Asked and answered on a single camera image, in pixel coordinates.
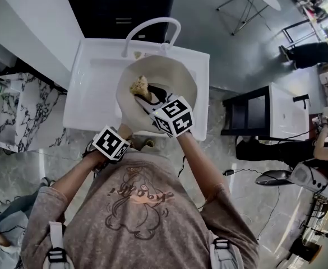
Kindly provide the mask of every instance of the cartoon print on shirt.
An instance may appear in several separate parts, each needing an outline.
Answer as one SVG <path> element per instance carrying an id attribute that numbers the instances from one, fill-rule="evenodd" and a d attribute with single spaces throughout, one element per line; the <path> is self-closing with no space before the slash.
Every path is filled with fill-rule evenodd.
<path id="1" fill-rule="evenodd" d="M 162 218 L 169 215 L 169 210 L 163 207 L 163 203 L 174 198 L 174 194 L 161 191 L 154 186 L 153 180 L 152 171 L 142 167 L 127 168 L 120 188 L 112 188 L 108 193 L 117 194 L 119 199 L 109 206 L 110 215 L 105 219 L 107 228 L 125 229 L 141 240 L 154 237 Z M 135 210 L 136 220 L 133 221 L 132 215 L 129 220 L 122 218 L 127 210 Z"/>

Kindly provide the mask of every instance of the floor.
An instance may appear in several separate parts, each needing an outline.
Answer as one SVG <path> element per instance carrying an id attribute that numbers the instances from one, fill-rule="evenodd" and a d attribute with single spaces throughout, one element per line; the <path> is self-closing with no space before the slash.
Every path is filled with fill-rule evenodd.
<path id="1" fill-rule="evenodd" d="M 247 92 L 276 82 L 297 95 L 309 93 L 310 113 L 322 112 L 325 97 L 316 67 L 293 71 L 282 63 L 279 45 L 288 45 L 282 28 L 304 20 L 291 0 L 278 0 L 282 10 L 270 7 L 254 18 L 235 36 L 231 32 L 246 6 L 235 0 L 218 12 L 228 0 L 174 0 L 172 17 L 182 25 L 175 45 L 210 54 L 210 86 L 234 92 Z M 265 4 L 254 0 L 257 9 Z M 255 13 L 251 9 L 250 17 Z M 312 30 L 305 24 L 290 31 L 298 39 Z M 305 43 L 317 41 L 315 37 Z"/>
<path id="2" fill-rule="evenodd" d="M 212 92 L 211 96 L 219 96 L 220 92 Z M 224 121 L 224 109 L 220 100 L 211 98 L 207 139 L 200 142 L 205 154 L 221 170 L 255 169 L 264 172 L 269 169 L 286 169 L 287 166 L 278 161 L 240 161 L 235 158 L 234 138 L 220 136 Z M 80 159 L 87 143 L 94 133 L 72 131 L 71 143 L 67 146 L 51 147 L 38 151 L 6 155 L 0 149 L 0 199 L 13 200 L 16 196 L 33 193 L 41 177 L 58 179 L 67 173 Z M 178 173 L 182 166 L 183 152 L 174 139 L 159 139 L 156 146 L 161 149 L 173 163 Z M 265 188 L 255 184 L 257 173 L 242 171 L 229 177 L 232 199 L 242 218 L 258 236 L 269 220 L 270 213 L 278 198 L 278 188 Z M 66 219 L 69 222 L 89 189 L 93 179 L 89 175 L 78 194 L 70 204 Z M 190 167 L 185 163 L 180 180 L 188 195 L 197 207 L 204 204 Z M 298 236 L 299 224 L 304 220 L 309 209 L 312 194 L 296 185 L 280 187 L 280 198 L 267 226 L 260 235 L 261 259 L 260 269 L 273 268 L 285 257 L 293 240 Z"/>

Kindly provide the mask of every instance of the gray t-shirt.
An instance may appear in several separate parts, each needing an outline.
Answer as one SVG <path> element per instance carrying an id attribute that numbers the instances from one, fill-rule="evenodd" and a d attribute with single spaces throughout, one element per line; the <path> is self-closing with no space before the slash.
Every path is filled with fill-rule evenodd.
<path id="1" fill-rule="evenodd" d="M 257 268 L 256 238 L 223 185 L 200 213 L 174 173 L 168 159 L 142 153 L 103 170 L 64 232 L 75 268 L 210 268 L 210 230 L 239 248 L 245 268 Z M 43 264 L 49 221 L 66 206 L 55 189 L 39 191 L 21 249 L 25 268 Z"/>

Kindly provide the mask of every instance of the beige bowl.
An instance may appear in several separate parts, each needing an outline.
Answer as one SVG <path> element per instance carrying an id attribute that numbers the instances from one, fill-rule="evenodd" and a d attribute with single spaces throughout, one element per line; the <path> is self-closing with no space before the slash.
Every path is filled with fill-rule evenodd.
<path id="1" fill-rule="evenodd" d="M 197 86 L 188 69 L 179 61 L 152 55 L 129 65 L 123 72 L 117 87 L 117 101 L 122 112 L 122 122 L 134 132 L 163 133 L 153 126 L 153 120 L 145 113 L 130 93 L 135 80 L 144 75 L 148 83 L 169 86 L 174 94 L 183 96 L 194 109 Z"/>

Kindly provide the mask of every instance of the marble cabinet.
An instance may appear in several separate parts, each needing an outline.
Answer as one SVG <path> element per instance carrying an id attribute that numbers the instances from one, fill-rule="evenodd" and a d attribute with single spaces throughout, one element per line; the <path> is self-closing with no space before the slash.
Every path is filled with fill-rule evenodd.
<path id="1" fill-rule="evenodd" d="M 0 76 L 0 147 L 23 152 L 66 144 L 65 101 L 32 74 Z"/>

